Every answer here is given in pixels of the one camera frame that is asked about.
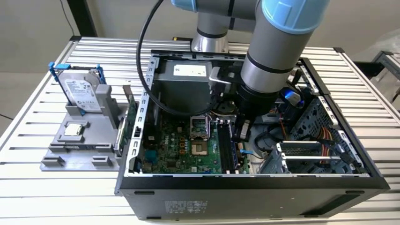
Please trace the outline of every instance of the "hard drive label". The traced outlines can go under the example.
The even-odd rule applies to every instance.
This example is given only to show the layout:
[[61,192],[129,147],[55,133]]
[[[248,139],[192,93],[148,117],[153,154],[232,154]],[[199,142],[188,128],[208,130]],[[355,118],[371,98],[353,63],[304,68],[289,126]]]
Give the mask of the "hard drive label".
[[101,111],[91,83],[84,80],[65,80],[65,84],[76,106],[87,112]]

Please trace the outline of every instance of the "metal table surface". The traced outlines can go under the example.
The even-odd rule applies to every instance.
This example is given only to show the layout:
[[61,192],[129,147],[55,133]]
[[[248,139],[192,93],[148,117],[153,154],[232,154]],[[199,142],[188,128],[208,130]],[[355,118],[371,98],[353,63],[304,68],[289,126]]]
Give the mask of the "metal table surface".
[[[248,44],[231,44],[245,53]],[[143,68],[151,49],[189,51],[187,41],[145,41]],[[141,93],[135,66],[136,41],[84,37],[69,42],[56,63],[104,67],[112,95],[125,101],[124,84]],[[384,175],[391,191],[331,218],[285,220],[159,221],[163,224],[400,224],[400,115],[344,53],[305,48],[335,102]],[[117,172],[41,172],[40,161],[65,115],[67,99],[49,73],[0,138],[0,224],[147,224],[137,221],[123,197],[113,196]]]
[[372,62],[380,62],[400,80],[400,53],[380,51]]

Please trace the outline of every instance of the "motherboard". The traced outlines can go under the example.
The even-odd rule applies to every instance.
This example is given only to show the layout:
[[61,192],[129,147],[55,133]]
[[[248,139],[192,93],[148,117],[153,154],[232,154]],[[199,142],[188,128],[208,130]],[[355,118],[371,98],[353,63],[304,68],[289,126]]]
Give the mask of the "motherboard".
[[243,144],[231,142],[229,132],[221,131],[224,126],[207,116],[189,120],[164,117],[157,144],[144,153],[143,172],[227,173],[228,162],[232,173],[248,173],[247,157],[237,157]]

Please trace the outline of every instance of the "power supply label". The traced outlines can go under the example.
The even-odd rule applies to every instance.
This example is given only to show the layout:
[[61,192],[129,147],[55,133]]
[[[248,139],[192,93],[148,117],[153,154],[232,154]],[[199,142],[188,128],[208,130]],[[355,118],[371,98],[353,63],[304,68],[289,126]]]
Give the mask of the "power supply label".
[[205,65],[175,65],[175,76],[207,76]]

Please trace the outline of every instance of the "white wall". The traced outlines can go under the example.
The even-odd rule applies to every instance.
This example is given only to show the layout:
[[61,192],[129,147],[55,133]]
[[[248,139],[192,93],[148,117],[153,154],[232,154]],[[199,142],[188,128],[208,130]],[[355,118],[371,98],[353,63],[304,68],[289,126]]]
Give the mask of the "white wall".
[[[79,34],[65,0],[64,7]],[[1,72],[45,72],[71,36],[59,0],[0,0]]]
[[[67,14],[77,33],[67,1]],[[156,0],[88,0],[101,37],[137,38]],[[384,33],[400,27],[400,0],[331,0],[325,20],[309,46],[340,46],[361,52]],[[147,38],[193,37],[197,16],[165,0]],[[45,72],[71,37],[59,0],[0,0],[0,71]],[[249,42],[251,34],[229,31],[229,40]]]
[[[101,35],[137,38],[147,14],[156,0],[89,0]],[[331,0],[325,19],[309,46],[343,47],[349,55],[372,45],[387,32],[400,27],[400,0]],[[193,37],[196,14],[175,8],[165,0],[149,25],[147,37],[171,39]],[[251,34],[229,31],[229,41],[249,42]]]

